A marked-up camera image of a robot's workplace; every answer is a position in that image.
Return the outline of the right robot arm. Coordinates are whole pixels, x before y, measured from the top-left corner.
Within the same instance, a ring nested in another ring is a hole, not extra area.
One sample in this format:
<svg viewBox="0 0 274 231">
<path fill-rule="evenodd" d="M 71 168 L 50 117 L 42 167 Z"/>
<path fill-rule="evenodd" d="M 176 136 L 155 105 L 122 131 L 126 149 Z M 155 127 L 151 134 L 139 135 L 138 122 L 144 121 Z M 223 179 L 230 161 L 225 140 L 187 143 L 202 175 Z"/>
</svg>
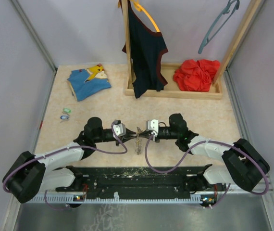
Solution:
<svg viewBox="0 0 274 231">
<path fill-rule="evenodd" d="M 180 113 L 169 117 L 169 125 L 161 127 L 157 119 L 146 122 L 146 130 L 139 134 L 149 141 L 175 140 L 176 146 L 185 155 L 202 155 L 220 161 L 222 166 L 210 166 L 198 178 L 198 185 L 207 191 L 215 184 L 236 184 L 239 188 L 252 192 L 264 180 L 264 193 L 269 190 L 266 174 L 269 164 L 246 139 L 234 143 L 224 143 L 205 138 L 191 130 Z"/>
</svg>

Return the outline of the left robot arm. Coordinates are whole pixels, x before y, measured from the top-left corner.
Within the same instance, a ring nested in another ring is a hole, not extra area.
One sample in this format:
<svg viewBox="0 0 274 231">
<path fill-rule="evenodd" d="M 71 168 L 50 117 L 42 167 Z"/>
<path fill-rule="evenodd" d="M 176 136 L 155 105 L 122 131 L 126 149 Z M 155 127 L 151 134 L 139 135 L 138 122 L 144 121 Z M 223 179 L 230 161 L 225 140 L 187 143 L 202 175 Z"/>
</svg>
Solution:
<svg viewBox="0 0 274 231">
<path fill-rule="evenodd" d="M 135 138 L 136 132 L 125 127 L 119 120 L 104 129 L 102 120 L 90 118 L 83 131 L 68 145 L 51 152 L 21 153 L 2 180 L 5 192 L 11 193 L 20 203 L 26 203 L 38 192 L 65 188 L 78 191 L 84 185 L 83 174 L 70 166 L 71 162 L 88 158 L 98 151 L 96 144 L 115 142 L 124 145 Z"/>
</svg>

